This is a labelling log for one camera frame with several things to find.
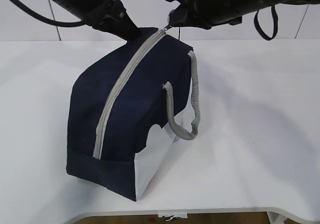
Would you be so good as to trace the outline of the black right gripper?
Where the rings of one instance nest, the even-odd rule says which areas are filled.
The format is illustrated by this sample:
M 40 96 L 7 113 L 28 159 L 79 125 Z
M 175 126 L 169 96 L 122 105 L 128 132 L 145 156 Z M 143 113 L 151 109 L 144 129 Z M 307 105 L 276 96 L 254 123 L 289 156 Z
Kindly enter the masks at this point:
M 171 27 L 194 27 L 209 30 L 215 26 L 242 23 L 243 15 L 231 7 L 230 0 L 166 0 L 179 2 L 168 15 Z

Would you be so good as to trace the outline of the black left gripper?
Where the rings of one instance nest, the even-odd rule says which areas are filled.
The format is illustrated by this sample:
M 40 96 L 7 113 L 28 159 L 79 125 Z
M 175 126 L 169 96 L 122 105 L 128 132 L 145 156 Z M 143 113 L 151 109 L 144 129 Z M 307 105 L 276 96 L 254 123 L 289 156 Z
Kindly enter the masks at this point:
M 89 9 L 79 22 L 80 26 L 108 32 L 126 41 L 140 36 L 139 28 L 130 19 L 119 0 L 81 0 Z

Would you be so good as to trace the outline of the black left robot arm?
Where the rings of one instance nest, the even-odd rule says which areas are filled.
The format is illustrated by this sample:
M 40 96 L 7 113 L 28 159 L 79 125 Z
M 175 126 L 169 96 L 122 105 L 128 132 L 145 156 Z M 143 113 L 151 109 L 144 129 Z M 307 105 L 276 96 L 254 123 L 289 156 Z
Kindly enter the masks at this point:
M 140 36 L 120 0 L 52 0 L 78 17 L 85 25 L 116 35 L 126 41 Z

